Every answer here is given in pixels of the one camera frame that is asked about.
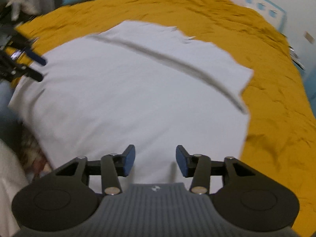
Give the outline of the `white small garment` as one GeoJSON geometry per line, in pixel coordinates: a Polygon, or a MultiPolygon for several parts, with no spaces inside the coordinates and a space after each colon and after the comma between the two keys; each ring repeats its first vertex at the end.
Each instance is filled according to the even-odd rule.
{"type": "Polygon", "coordinates": [[[46,54],[36,82],[22,78],[10,108],[53,167],[135,146],[132,183],[182,182],[176,147],[220,161],[239,157],[250,115],[241,94],[253,72],[176,27],[125,21],[46,54]]]}

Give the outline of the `mustard yellow bed blanket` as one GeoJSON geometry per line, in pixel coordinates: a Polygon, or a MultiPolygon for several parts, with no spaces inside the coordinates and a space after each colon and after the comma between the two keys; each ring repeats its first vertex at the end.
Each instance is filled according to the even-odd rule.
{"type": "Polygon", "coordinates": [[[254,71],[243,99],[251,120],[242,161],[280,181],[300,202],[294,230],[315,232],[315,117],[288,42],[262,16],[230,0],[96,0],[65,6],[18,27],[45,53],[124,20],[176,26],[213,42],[254,71]]]}

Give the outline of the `white blue bed headboard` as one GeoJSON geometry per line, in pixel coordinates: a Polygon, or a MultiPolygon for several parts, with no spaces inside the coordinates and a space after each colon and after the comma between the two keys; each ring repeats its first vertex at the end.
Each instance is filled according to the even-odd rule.
{"type": "Polygon", "coordinates": [[[274,26],[280,33],[283,33],[287,19],[284,9],[270,0],[231,0],[239,6],[243,6],[256,11],[265,20],[274,26]]]}

